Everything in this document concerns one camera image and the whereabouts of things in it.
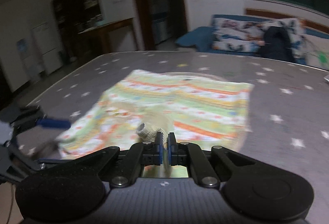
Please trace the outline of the dark wooden side table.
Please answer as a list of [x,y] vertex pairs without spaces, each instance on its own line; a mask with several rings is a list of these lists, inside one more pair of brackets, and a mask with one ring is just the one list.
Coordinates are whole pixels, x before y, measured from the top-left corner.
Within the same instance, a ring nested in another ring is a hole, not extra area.
[[92,27],[78,33],[77,58],[89,60],[103,54],[115,52],[110,41],[110,33],[122,28],[129,28],[132,32],[134,51],[139,51],[133,18],[119,20],[97,27]]

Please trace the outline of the dark shelf with bottles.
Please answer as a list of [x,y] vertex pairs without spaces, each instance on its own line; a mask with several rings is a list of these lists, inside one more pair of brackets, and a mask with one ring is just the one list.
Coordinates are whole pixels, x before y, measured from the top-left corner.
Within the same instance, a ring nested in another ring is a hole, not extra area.
[[53,0],[52,8],[63,33],[79,33],[103,20],[99,0]]

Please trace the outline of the colourful patterned baby garment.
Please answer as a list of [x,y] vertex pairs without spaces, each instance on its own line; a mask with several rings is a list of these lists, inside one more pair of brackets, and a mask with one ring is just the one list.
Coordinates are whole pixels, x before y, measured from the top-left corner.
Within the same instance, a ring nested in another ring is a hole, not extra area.
[[102,93],[70,129],[57,137],[63,159],[75,159],[111,145],[129,149],[153,142],[157,132],[178,142],[237,151],[249,130],[253,85],[185,73],[134,70]]

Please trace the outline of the butterfly print pillow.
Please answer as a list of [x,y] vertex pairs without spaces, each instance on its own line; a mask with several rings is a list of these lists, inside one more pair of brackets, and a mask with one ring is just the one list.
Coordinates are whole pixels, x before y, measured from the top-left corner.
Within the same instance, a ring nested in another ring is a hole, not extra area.
[[295,59],[305,57],[306,32],[303,21],[299,18],[284,18],[274,20],[238,20],[233,16],[214,15],[212,17],[212,48],[215,50],[256,53],[260,42],[264,40],[265,32],[271,27],[283,28],[292,44],[292,54]]

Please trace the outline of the dark blue backpack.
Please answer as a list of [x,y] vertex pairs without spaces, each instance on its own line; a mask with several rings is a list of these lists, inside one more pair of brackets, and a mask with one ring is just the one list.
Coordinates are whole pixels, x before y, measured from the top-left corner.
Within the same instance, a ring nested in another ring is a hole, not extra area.
[[263,42],[258,50],[260,57],[296,63],[288,32],[284,28],[270,27],[264,33]]

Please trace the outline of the blue sofa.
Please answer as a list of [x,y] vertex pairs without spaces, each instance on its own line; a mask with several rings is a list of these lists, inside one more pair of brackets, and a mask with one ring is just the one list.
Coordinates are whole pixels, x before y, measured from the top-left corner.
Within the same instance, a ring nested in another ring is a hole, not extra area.
[[195,47],[199,52],[218,53],[218,54],[232,54],[232,55],[245,55],[256,56],[258,46],[256,43],[247,45],[244,50],[230,50],[224,47],[214,46],[218,40],[215,38],[215,33],[220,30],[216,23],[225,21],[226,23],[235,22],[238,25],[258,25],[260,31],[264,32],[265,29],[278,24],[280,27],[287,28],[290,36],[299,36],[299,38],[291,38],[292,46],[295,49],[302,48],[302,36],[311,35],[321,39],[328,39],[328,32],[317,30],[309,26],[303,26],[302,20],[298,18],[284,18],[284,19],[264,19],[260,17],[251,17],[243,15],[220,15],[212,16],[211,26],[198,27],[185,35],[181,36],[175,41],[179,47]]

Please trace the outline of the grey star tablecloth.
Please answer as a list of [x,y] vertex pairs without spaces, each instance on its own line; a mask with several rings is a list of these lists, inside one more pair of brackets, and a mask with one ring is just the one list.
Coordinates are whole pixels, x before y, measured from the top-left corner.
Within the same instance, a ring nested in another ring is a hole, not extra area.
[[251,83],[249,125],[242,154],[309,180],[315,200],[311,223],[328,223],[328,84],[326,71],[236,55],[133,51],[105,54],[71,73],[60,73],[21,99],[53,117],[76,121],[102,92],[133,70],[201,73]]

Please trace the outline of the beige cushion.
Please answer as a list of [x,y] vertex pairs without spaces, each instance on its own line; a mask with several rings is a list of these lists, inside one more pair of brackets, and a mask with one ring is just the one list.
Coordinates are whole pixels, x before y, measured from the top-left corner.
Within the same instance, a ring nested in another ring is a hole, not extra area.
[[318,36],[305,35],[306,64],[310,67],[328,70],[328,39]]

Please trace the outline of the white refrigerator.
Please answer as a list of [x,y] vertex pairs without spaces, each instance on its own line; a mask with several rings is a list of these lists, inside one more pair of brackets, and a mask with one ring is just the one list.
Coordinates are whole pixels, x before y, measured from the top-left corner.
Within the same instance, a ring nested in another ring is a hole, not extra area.
[[61,68],[62,62],[59,56],[58,48],[51,35],[50,27],[47,22],[32,29],[38,51],[47,74],[52,74]]

